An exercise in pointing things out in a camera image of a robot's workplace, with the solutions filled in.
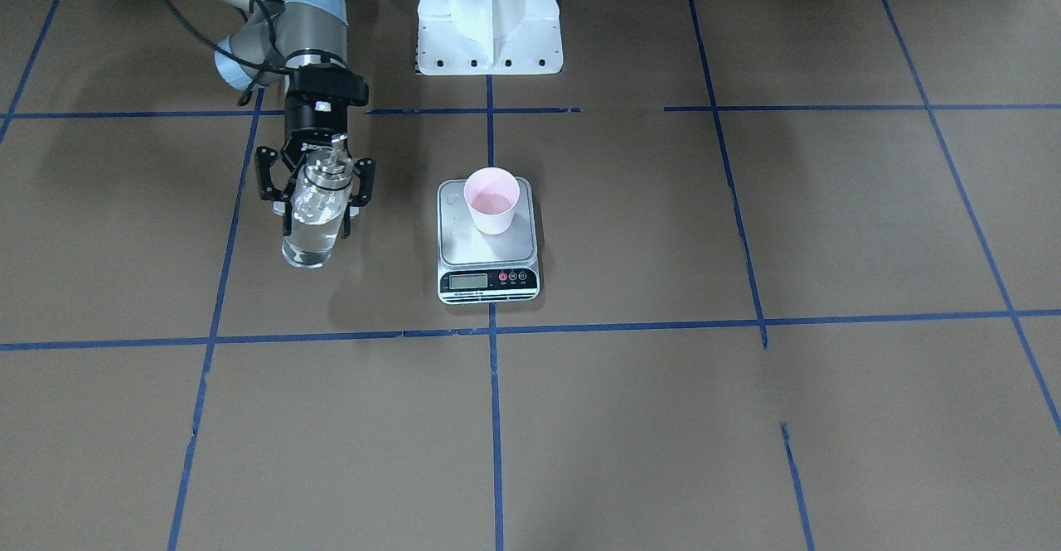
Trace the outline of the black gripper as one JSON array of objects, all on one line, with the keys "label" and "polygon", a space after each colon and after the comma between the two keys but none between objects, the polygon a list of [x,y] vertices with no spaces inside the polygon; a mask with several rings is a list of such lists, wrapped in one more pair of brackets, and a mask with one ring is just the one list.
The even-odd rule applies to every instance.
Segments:
[{"label": "black gripper", "polygon": [[[271,147],[254,149],[255,180],[259,196],[273,205],[274,214],[284,219],[293,218],[294,193],[307,147],[330,147],[332,137],[345,132],[347,132],[347,105],[326,100],[305,100],[300,97],[284,98],[284,139],[281,150]],[[284,163],[289,170],[288,180],[283,187],[279,187],[273,180],[273,168],[278,162]],[[347,201],[347,211],[341,223],[341,239],[350,236],[352,220],[372,201],[375,170],[375,159],[370,157],[356,159],[353,168],[356,192],[352,192]]]}]

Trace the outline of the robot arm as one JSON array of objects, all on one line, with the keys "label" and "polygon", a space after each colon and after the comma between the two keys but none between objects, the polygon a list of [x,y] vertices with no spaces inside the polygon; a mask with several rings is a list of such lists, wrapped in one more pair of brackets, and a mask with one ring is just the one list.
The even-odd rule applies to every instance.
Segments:
[{"label": "robot arm", "polygon": [[361,207],[371,202],[375,163],[350,153],[349,110],[369,102],[369,86],[348,66],[345,0],[216,0],[244,16],[244,25],[215,41],[172,0],[164,7],[208,46],[216,71],[246,104],[257,89],[283,90],[282,147],[255,150],[262,200],[281,216],[283,233],[321,230],[345,239]]}]

